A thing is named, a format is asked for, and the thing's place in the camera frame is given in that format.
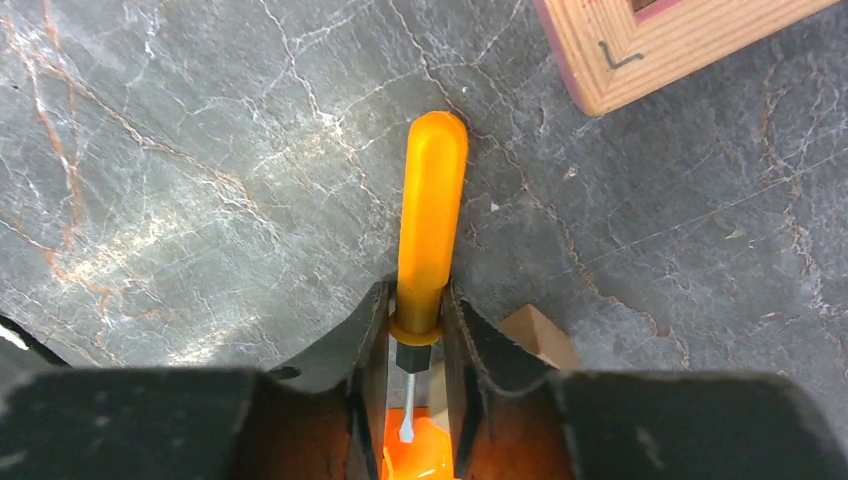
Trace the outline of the orange handled screwdriver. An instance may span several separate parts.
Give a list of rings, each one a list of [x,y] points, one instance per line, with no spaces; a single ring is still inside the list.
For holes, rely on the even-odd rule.
[[[441,337],[441,298],[448,284],[469,151],[464,123],[428,112],[409,130],[400,221],[395,312],[396,363],[407,374],[398,437],[415,437],[416,375],[429,368]]]

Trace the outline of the orange curved pipe piece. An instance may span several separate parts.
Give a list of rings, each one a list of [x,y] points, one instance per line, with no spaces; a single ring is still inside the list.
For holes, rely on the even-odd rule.
[[[411,443],[399,439],[402,419],[401,408],[387,411],[380,479],[453,479],[451,438],[444,429],[446,414],[438,414],[434,422],[426,407],[416,407]]]

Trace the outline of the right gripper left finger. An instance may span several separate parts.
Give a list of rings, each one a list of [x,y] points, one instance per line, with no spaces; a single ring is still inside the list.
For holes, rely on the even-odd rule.
[[[377,479],[383,461],[391,285],[271,370],[286,392],[279,456],[297,479]]]

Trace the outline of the small wooden block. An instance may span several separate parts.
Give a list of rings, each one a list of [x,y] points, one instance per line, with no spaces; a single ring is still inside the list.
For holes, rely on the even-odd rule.
[[[582,367],[571,337],[532,304],[526,304],[495,325],[513,342],[554,368]],[[433,364],[429,370],[427,409],[430,421],[448,433],[444,361]]]

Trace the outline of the pink wooden photo frame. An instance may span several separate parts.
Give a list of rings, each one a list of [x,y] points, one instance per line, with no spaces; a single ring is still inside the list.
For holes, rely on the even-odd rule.
[[[831,0],[537,1],[566,89],[593,117],[832,6]]]

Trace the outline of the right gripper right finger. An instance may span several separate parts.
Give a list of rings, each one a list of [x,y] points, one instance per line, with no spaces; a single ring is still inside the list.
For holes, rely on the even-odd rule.
[[[444,291],[442,313],[455,477],[563,477],[551,367],[484,319],[454,284]]]

